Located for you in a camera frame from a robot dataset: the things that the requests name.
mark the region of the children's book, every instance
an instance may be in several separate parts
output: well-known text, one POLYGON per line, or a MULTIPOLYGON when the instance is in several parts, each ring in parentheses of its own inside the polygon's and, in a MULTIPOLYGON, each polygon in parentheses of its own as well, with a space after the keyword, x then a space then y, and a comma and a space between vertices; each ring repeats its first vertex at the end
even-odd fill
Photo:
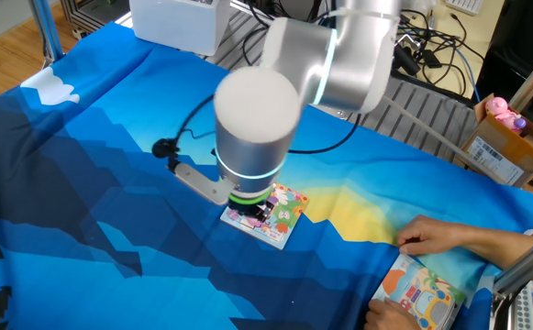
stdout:
POLYGON ((308 203, 309 199, 303 194, 275 183, 261 207, 264 213, 270 213, 265 221, 240 215, 229 207, 221 215, 221 220, 275 248, 283 249, 308 203))
POLYGON ((400 303, 422 329, 448 330, 466 296, 413 258, 400 255, 372 298, 400 303))

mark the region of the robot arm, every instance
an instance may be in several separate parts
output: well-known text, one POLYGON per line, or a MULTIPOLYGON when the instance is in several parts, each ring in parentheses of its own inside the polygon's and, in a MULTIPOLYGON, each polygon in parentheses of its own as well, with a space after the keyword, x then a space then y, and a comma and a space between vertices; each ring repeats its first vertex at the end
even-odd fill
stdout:
POLYGON ((284 75, 302 106, 368 113, 386 89, 393 62, 400 0, 338 0, 337 29, 277 18, 261 67, 284 75))
POLYGON ((252 207, 268 197, 303 108, 323 104, 368 113, 393 60, 400 0, 338 0, 337 29, 277 18, 260 67, 217 87, 216 158, 221 180, 177 163, 176 176, 216 204, 252 207))

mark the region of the pink toy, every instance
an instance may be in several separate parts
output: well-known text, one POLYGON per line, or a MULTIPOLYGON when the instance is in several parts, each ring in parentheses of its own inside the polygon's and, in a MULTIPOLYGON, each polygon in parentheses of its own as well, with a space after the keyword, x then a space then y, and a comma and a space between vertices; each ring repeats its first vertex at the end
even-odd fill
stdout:
POLYGON ((486 102, 486 111, 493 114, 494 118, 513 131, 518 131, 527 125, 525 118, 509 110, 508 104, 502 97, 495 97, 486 102))

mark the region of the printed illustration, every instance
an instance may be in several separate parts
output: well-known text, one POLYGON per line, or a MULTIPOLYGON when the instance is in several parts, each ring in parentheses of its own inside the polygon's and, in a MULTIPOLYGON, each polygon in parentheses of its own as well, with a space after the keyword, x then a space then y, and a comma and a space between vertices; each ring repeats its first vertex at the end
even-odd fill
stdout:
POLYGON ((283 249, 308 203, 309 199, 306 196, 275 183, 274 189, 262 207, 265 214, 270 213, 266 221, 240 215, 229 207, 221 215, 221 220, 275 248, 283 249))
POLYGON ((405 255, 394 262, 372 298, 386 297, 405 307, 427 330, 449 329, 465 299, 435 272, 405 255))

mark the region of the blue fabric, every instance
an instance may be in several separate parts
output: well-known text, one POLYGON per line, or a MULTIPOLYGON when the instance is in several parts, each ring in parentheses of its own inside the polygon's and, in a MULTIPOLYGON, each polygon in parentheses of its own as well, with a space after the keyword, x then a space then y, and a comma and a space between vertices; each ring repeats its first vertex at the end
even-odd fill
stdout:
MULTIPOLYGON (((279 182, 332 202, 328 216, 307 209, 284 251, 220 222, 224 208, 150 148, 227 74, 111 24, 0 96, 2 327, 362 329, 398 255, 394 233, 415 215, 533 228, 532 194, 364 128, 331 152, 288 157, 279 182), (360 210, 353 219, 337 216, 353 211, 347 200, 360 210), (367 226, 350 236, 346 220, 367 226)), ((191 122, 196 135, 214 129, 212 111, 191 122)), ((307 107, 293 148, 326 147, 349 130, 307 107)), ((186 135, 181 160, 216 178, 214 145, 186 135)), ((461 249, 421 261, 471 297, 456 326, 484 328, 484 261, 461 249)))

